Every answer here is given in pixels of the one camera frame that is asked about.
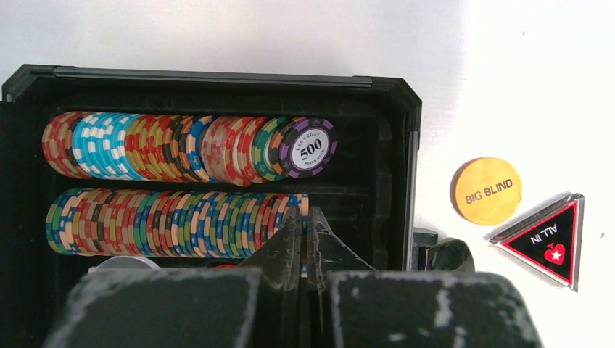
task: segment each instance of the triangular all in marker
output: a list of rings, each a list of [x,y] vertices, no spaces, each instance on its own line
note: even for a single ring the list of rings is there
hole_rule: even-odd
[[[565,195],[489,242],[578,291],[585,198],[581,194]]]

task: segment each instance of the white table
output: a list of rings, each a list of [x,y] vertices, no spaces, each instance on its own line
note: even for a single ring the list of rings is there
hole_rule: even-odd
[[[424,101],[416,225],[463,239],[477,270],[510,279],[547,347],[610,341],[615,1],[118,2],[2,1],[0,81],[22,63],[403,77]],[[516,216],[562,191],[586,196],[578,294],[455,213],[450,179],[483,156],[520,172]]]

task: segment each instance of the black container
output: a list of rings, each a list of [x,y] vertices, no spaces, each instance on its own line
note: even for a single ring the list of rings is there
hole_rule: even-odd
[[[412,226],[421,100],[400,78],[102,70],[24,65],[0,103],[0,347],[34,347],[66,293],[101,257],[61,256],[46,242],[52,201],[76,187],[303,192],[331,229],[377,269],[403,269]],[[77,180],[46,163],[41,137],[61,112],[325,117],[337,152],[313,178],[240,188],[211,183]],[[200,266],[211,260],[156,260]]]

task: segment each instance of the row of poker chips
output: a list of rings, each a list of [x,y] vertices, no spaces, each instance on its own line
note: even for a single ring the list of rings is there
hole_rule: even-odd
[[[224,182],[308,178],[337,147],[321,118],[66,112],[42,138],[47,162],[70,178]]]
[[[277,232],[305,194],[74,188],[56,198],[46,237],[60,254],[249,257]]]

